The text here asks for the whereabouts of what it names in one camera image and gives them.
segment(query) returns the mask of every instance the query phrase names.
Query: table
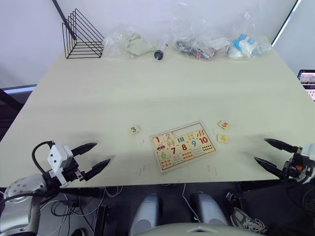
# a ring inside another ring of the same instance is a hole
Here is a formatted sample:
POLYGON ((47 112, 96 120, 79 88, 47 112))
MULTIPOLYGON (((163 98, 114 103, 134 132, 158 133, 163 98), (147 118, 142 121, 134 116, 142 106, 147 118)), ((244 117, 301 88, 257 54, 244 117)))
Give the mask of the table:
MULTIPOLYGON (((276 52, 246 61, 202 61, 168 49, 136 59, 65 59, 49 69, 0 143, 0 186, 38 173, 32 149, 54 140, 74 148, 98 145, 76 157, 81 171, 108 157, 88 182, 69 187, 276 179, 253 159, 282 168, 291 155, 264 138, 292 145, 315 142, 315 105, 276 52), (201 120, 227 134, 219 151, 160 174, 149 137, 201 120), (217 126, 231 124, 229 131, 217 126), (127 129, 139 125, 132 136, 127 129)), ((48 170, 48 148, 37 159, 48 170)))

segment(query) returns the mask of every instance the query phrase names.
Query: puzzle board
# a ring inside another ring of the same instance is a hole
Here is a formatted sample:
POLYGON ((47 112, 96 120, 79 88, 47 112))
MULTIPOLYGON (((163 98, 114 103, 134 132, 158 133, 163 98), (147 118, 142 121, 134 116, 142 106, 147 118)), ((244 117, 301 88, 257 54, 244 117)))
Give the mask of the puzzle board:
POLYGON ((162 173, 216 151, 213 140, 201 121, 150 137, 157 165, 162 173))

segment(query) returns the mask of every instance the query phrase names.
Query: clear plastic bag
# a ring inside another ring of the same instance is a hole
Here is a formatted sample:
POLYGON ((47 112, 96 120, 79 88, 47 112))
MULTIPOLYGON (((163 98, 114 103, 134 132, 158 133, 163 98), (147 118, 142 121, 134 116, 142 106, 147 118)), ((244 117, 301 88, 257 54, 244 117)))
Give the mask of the clear plastic bag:
POLYGON ((271 50, 271 45, 257 35, 255 15, 253 10, 247 10, 233 22, 233 40, 227 52, 229 58, 253 58, 271 50))
POLYGON ((156 49, 155 44, 136 33, 134 29, 124 25, 118 26, 106 36, 103 44, 105 57, 126 56, 132 59, 156 49))
POLYGON ((213 59, 226 54, 230 41, 212 29, 193 8, 184 2, 176 4, 171 24, 173 46, 196 59, 213 59))

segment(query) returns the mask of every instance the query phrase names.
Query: black metal rack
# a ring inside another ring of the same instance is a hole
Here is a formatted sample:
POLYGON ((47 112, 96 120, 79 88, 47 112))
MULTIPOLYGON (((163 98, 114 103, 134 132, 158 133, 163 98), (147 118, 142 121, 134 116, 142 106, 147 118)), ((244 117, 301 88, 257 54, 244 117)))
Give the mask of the black metal rack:
POLYGON ((62 23, 64 54, 72 58, 100 58, 103 35, 76 8, 62 23))

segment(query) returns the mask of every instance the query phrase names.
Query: printed number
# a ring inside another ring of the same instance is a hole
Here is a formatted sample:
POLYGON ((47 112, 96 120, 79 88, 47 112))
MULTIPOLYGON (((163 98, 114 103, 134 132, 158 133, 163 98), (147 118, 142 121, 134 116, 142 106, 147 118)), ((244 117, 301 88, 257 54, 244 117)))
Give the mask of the printed number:
POLYGON ((202 139, 199 139, 202 144, 208 142, 208 139, 206 137, 203 137, 202 139))

